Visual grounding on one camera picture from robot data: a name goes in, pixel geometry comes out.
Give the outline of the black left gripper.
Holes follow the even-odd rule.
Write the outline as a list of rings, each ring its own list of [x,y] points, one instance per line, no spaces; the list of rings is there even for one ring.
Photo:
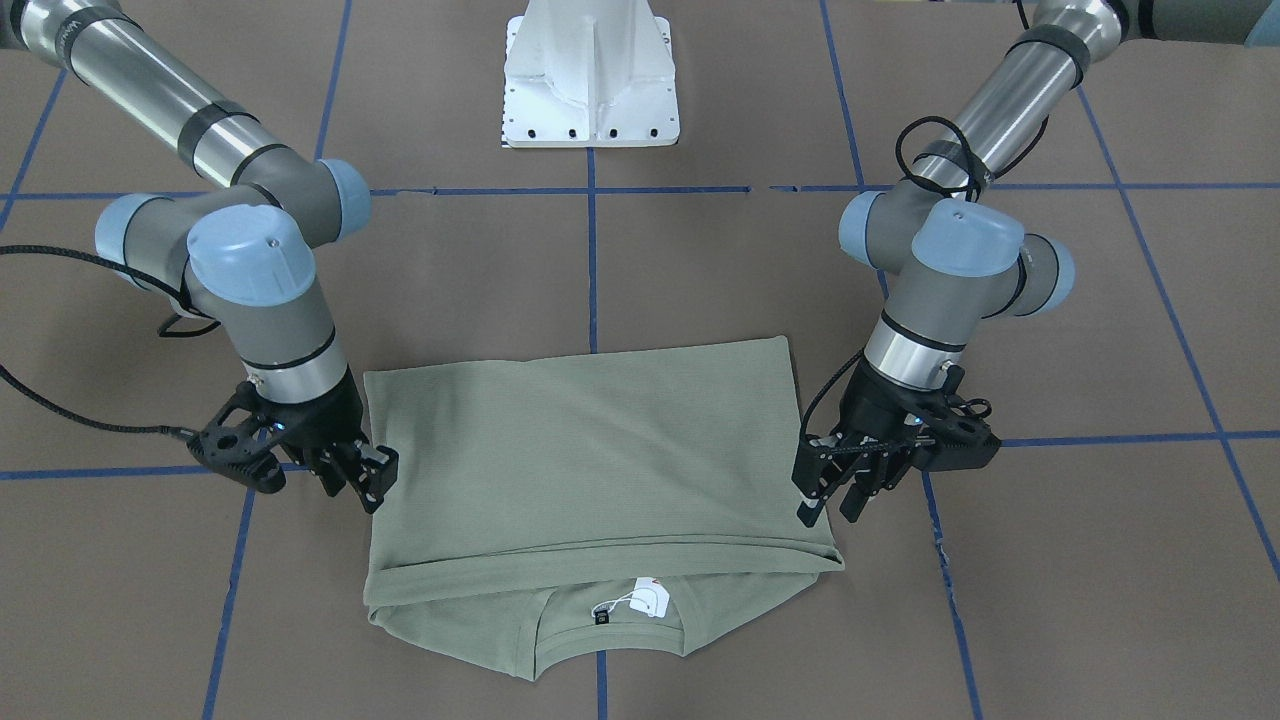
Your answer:
[[[808,432],[823,397],[847,378],[838,418],[827,436]],[[925,427],[916,405],[929,391],[908,389],[883,378],[859,357],[847,360],[818,391],[801,415],[794,484],[801,493],[796,515],[813,528],[833,489],[850,483],[840,512],[856,523],[881,491],[893,489],[913,464],[916,437]]]

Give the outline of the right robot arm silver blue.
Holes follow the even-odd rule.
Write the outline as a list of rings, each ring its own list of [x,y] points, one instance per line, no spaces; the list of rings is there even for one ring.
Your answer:
[[[380,509],[398,455],[364,433],[364,405],[323,293],[315,249],[370,220],[371,192],[347,161],[310,161],[151,38],[116,1],[5,1],[3,46],[96,88],[164,141],[214,191],[131,193],[95,227],[95,254],[12,245],[104,266],[166,296],[175,320],[223,329],[246,378],[200,429],[151,425],[204,468],[262,495],[280,456],[329,496]]]

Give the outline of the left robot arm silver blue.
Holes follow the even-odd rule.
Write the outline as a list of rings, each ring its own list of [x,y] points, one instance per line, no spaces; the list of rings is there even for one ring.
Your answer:
[[[838,245],[893,283],[868,341],[836,373],[835,425],[804,413],[792,469],[797,519],[856,521],[916,469],[986,466],[1001,448],[986,398],[965,398],[963,355],[983,320],[1036,316],[1071,292],[1057,240],[1029,232],[984,196],[1041,141],[1059,102],[1130,41],[1277,45],[1275,1],[1038,1],[998,65],[955,117],[909,123],[895,141],[900,179],[858,193]]]

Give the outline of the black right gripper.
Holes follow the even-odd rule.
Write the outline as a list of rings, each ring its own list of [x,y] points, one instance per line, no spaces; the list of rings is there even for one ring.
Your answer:
[[[366,514],[374,515],[383,506],[398,479],[401,456],[383,445],[360,445],[369,438],[352,372],[326,393],[302,404],[269,401],[250,380],[244,400],[250,414],[268,429],[268,452],[283,448],[293,462],[312,470],[330,498],[349,484]]]

